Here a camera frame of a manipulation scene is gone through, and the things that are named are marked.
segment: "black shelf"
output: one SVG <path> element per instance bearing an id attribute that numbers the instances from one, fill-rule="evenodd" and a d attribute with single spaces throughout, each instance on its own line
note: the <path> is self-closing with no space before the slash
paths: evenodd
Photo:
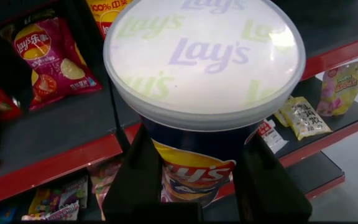
<path id="1" fill-rule="evenodd" d="M 310 78 L 308 80 L 299 82 L 299 84 L 294 89 L 292 96 L 304 96 L 314 109 L 317 108 L 317 105 L 320 101 L 320 92 L 321 92 L 321 81 L 316 78 Z M 358 122 L 358 102 L 354 102 L 353 105 L 349 108 L 346 114 L 342 116 L 333 116 L 333 117 L 321 117 L 324 122 L 331 128 L 333 133 L 338 132 L 356 122 Z M 286 128 L 280 124 L 280 122 L 275 119 L 274 116 L 271 116 L 268 119 L 273 119 L 276 127 L 275 129 L 280 133 L 284 140 L 287 140 L 288 143 L 279 150 L 275 155 L 277 158 L 289 155 L 296 152 L 299 149 L 302 149 L 305 146 L 312 145 L 317 140 L 325 138 L 332 133 L 319 134 L 317 136 L 310 136 L 307 138 L 298 141 L 294 132 L 291 128 Z"/>
<path id="2" fill-rule="evenodd" d="M 323 188 L 326 184 L 344 176 L 344 172 L 322 152 L 303 159 L 286 170 L 304 194 Z M 239 214 L 235 208 L 237 208 L 236 197 L 229 195 L 204 209 L 204 220 L 238 222 Z"/>
<path id="3" fill-rule="evenodd" d="M 306 56 L 314 57 L 358 40 L 358 1 L 272 0 L 293 21 Z"/>

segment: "store shelf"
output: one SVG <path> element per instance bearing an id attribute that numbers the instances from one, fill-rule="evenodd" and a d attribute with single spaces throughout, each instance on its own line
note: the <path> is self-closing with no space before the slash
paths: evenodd
<path id="1" fill-rule="evenodd" d="M 320 101 L 321 81 L 310 78 L 300 82 L 294 89 L 292 96 L 304 96 L 313 108 L 317 108 Z M 354 102 L 347 113 L 342 116 L 321 117 L 331 128 L 332 133 L 311 136 L 298 141 L 290 128 L 283 127 L 274 116 L 275 129 L 288 141 L 281 150 L 276 153 L 284 167 L 297 163 L 303 158 L 338 142 L 353 133 L 358 132 L 358 102 Z"/>
<path id="2" fill-rule="evenodd" d="M 99 92 L 65 98 L 0 126 L 0 200 L 122 152 L 108 79 L 99 80 Z"/>
<path id="3" fill-rule="evenodd" d="M 345 181 L 343 171 L 322 152 L 288 167 L 287 171 L 308 199 L 312 199 Z M 237 200 L 232 194 L 207 207 L 204 210 L 204 219 L 206 221 L 238 222 L 238 211 L 234 208 L 237 208 Z"/>

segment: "lay's container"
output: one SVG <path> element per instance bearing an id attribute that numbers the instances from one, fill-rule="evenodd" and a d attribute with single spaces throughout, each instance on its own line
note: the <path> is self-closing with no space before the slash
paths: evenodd
<path id="1" fill-rule="evenodd" d="M 134 1 L 104 44 L 112 81 L 165 161 L 168 200 L 203 206 L 305 60 L 296 27 L 269 0 Z"/>

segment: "plastic lid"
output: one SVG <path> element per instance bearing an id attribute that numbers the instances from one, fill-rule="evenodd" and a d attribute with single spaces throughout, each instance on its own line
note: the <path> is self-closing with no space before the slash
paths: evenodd
<path id="1" fill-rule="evenodd" d="M 305 48 L 270 1 L 141 0 L 110 28 L 104 62 L 140 114 L 217 131 L 276 112 L 303 73 Z"/>

